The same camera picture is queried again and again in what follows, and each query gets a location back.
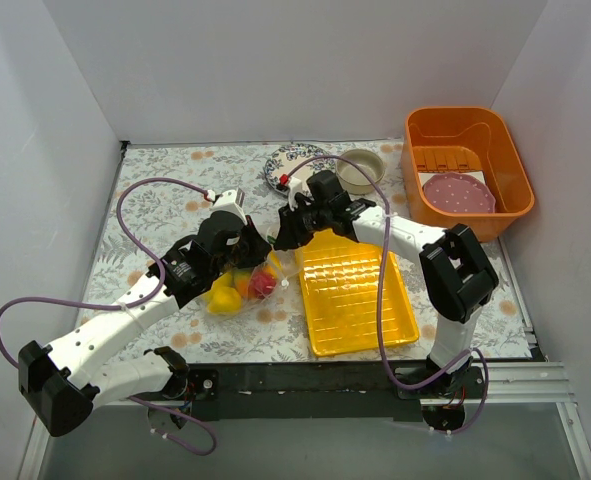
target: white wall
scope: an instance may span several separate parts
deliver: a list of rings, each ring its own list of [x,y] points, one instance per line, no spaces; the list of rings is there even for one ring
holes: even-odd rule
[[[80,298],[119,144],[40,0],[0,2],[0,305]],[[74,312],[17,307],[13,353],[72,325]],[[33,414],[0,355],[0,479],[15,478]]]
[[[117,136],[385,138],[490,106],[545,0],[45,0]]]
[[[563,360],[591,445],[591,1],[549,0],[494,109],[535,210],[508,232],[537,337]]]

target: plastic bag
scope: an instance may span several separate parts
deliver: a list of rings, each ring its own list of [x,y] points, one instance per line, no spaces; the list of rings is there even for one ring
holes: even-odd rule
[[[214,315],[235,315],[269,298],[288,286],[282,264],[275,252],[266,262],[251,269],[233,268],[213,282],[200,299]]]

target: black bracket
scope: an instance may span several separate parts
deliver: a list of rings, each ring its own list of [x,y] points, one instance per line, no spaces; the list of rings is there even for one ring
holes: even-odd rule
[[[174,399],[181,396],[186,390],[188,384],[188,378],[190,375],[190,369],[179,353],[173,350],[171,347],[159,347],[153,350],[155,355],[162,357],[162,359],[168,364],[168,369],[173,374],[170,380],[164,385],[161,393],[168,399]]]
[[[431,303],[455,322],[466,323],[476,308],[490,301],[499,285],[481,244],[465,225],[446,230],[440,240],[424,246],[419,260]]]
[[[19,352],[19,391],[53,437],[77,428],[93,411],[99,388],[81,390],[70,383],[67,368],[58,370],[48,356],[49,347],[32,341]]]
[[[215,369],[192,369],[188,374],[188,397],[191,401],[217,400],[219,374]]]
[[[424,368],[397,368],[395,369],[395,376],[403,383],[410,385],[425,380],[435,371],[427,372]],[[419,390],[402,390],[398,388],[397,396],[402,400],[450,398],[462,389],[466,389],[466,398],[482,398],[484,377],[479,367],[471,367],[469,363],[465,363],[453,374],[444,374],[425,388]]]
[[[181,309],[208,291],[213,281],[230,267],[252,268],[266,261],[271,246],[261,237],[250,217],[246,224],[237,215],[216,211],[204,220],[196,235],[188,235],[161,258],[166,272],[166,295]],[[147,275],[159,278],[152,264]]]
[[[289,205],[279,209],[279,232],[273,248],[293,250],[302,247],[313,239],[315,232],[327,228],[356,242],[353,221],[375,203],[364,198],[351,200],[337,175],[330,170],[315,173],[306,183],[312,198],[297,193],[294,210]]]

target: yellow tray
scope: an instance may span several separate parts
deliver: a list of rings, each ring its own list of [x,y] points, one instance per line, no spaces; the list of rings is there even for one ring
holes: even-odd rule
[[[382,249],[355,243],[330,230],[299,251],[300,281],[308,332],[315,355],[377,348],[377,280]],[[384,279],[384,344],[416,342],[417,323],[395,255]]]

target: decorative plate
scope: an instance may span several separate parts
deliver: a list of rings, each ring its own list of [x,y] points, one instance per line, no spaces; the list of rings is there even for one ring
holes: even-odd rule
[[[290,173],[293,168],[307,158],[328,154],[328,152],[321,148],[307,143],[291,143],[289,145],[283,145],[275,150],[266,161],[266,164],[264,165],[264,176],[266,177],[268,184],[273,187],[275,191],[287,196],[288,192],[277,190],[279,178],[284,174]],[[332,158],[315,160],[300,168],[294,176],[304,183],[304,190],[308,192],[306,179],[322,170],[331,170],[334,172],[335,160]]]
[[[449,213],[495,212],[495,197],[488,187],[465,173],[448,172],[431,177],[424,184],[424,195],[434,207]]]

